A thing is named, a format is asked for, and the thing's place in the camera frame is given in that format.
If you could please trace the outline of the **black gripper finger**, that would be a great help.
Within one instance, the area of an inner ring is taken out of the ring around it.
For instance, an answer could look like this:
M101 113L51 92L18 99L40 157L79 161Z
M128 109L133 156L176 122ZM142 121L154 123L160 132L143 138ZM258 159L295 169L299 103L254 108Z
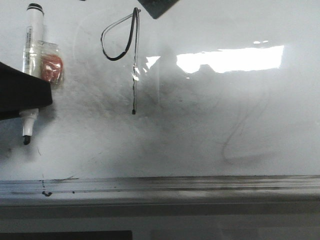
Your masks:
M153 19L158 19L179 0L138 0Z
M49 82L0 64L0 119L19 117L22 110L43 108L53 103Z

